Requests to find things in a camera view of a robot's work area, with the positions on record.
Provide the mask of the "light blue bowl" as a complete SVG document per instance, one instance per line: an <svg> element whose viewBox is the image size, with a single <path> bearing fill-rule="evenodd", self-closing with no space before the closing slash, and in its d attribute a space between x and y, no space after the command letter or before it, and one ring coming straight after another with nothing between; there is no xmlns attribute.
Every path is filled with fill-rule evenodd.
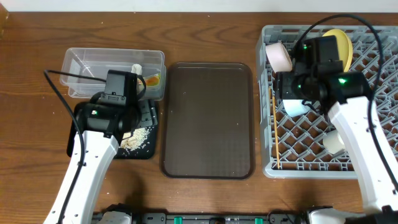
<svg viewBox="0 0 398 224"><path fill-rule="evenodd" d="M310 107L303 104L303 100L282 100L285 112L290 117L303 115L310 111Z"/></svg>

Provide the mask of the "wooden chopstick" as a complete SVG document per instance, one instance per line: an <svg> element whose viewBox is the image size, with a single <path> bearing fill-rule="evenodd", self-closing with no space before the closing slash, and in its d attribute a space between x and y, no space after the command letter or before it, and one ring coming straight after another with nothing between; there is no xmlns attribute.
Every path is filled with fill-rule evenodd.
<svg viewBox="0 0 398 224"><path fill-rule="evenodd" d="M272 112L272 87L271 86L269 86L268 92L269 92L269 107L270 107L270 116L271 116L273 114L273 112Z"/></svg>
<svg viewBox="0 0 398 224"><path fill-rule="evenodd" d="M276 116L276 105L275 105L275 96L272 96L272 110L274 117L274 137L275 137L275 154L277 159L277 169L280 169L280 159L279 159L279 136L277 130L277 116Z"/></svg>

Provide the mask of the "rice and food scraps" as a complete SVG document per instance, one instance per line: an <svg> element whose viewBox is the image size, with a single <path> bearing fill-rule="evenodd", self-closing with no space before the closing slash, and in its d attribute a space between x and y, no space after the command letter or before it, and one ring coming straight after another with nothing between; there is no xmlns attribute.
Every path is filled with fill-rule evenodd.
<svg viewBox="0 0 398 224"><path fill-rule="evenodd" d="M125 133L120 145L122 154L130 155L133 152L138 152L139 149L149 146L149 137L152 130L152 127L146 127L135 129L133 133Z"/></svg>

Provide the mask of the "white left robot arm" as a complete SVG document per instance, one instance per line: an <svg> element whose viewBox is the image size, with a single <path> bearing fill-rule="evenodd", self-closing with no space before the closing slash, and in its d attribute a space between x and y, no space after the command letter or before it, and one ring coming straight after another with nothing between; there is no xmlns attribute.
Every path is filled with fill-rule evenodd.
<svg viewBox="0 0 398 224"><path fill-rule="evenodd" d="M116 138L103 133L85 131L73 135L71 161L57 198L45 223L91 223L105 174L113 159L149 159L154 155L157 135L157 108L153 100L139 102L144 117L149 118L134 131L146 131L147 136L137 146L125 141L119 146Z"/></svg>

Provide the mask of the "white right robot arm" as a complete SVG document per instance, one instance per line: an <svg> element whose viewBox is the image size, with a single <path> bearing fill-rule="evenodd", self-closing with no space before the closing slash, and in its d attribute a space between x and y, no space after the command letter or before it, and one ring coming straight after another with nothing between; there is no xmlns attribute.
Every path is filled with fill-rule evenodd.
<svg viewBox="0 0 398 224"><path fill-rule="evenodd" d="M318 101L336 128L354 171L364 215L323 208L310 212L310 223L397 223L397 160L382 130L372 89L361 72L344 72L340 61L295 71L288 60L276 63L276 96L281 100Z"/></svg>

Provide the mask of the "pale green cup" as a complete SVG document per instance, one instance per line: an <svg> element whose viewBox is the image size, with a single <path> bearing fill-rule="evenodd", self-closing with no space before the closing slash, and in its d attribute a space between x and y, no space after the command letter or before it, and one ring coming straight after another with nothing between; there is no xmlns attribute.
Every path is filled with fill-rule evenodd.
<svg viewBox="0 0 398 224"><path fill-rule="evenodd" d="M330 154L336 154L345 151L345 144L337 130L326 133L323 138L323 145Z"/></svg>

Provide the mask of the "yellow plate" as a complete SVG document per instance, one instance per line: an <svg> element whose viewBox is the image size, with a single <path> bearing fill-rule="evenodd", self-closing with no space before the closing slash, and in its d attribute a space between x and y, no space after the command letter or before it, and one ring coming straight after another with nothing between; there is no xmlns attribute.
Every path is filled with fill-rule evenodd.
<svg viewBox="0 0 398 224"><path fill-rule="evenodd" d="M353 59L353 44L351 39L340 29L332 29L323 34L323 37L335 36L339 59L343 62L343 71L348 72Z"/></svg>

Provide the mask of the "green snack wrapper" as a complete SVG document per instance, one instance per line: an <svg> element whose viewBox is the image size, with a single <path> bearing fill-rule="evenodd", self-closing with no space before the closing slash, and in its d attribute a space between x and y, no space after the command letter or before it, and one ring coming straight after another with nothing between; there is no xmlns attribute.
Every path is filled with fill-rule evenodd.
<svg viewBox="0 0 398 224"><path fill-rule="evenodd" d="M151 86L151 87L155 87L160 85L160 74L154 74L154 75L150 75L147 77L144 77L144 81L146 83L146 86Z"/></svg>

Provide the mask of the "pink white bowl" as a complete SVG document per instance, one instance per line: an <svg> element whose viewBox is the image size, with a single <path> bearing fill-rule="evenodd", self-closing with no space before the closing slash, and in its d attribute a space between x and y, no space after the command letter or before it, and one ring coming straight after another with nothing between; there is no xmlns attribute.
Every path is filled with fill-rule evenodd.
<svg viewBox="0 0 398 224"><path fill-rule="evenodd" d="M265 50L268 61L275 73L292 71L292 61L289 53L281 42L267 45Z"/></svg>

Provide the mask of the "white tissue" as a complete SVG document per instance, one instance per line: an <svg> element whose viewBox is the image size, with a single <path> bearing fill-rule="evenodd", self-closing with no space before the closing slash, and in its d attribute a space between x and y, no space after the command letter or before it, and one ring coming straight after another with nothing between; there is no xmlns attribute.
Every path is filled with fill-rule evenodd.
<svg viewBox="0 0 398 224"><path fill-rule="evenodd" d="M131 73L135 73L137 75L142 75L142 66L139 64L134 64L131 67Z"/></svg>

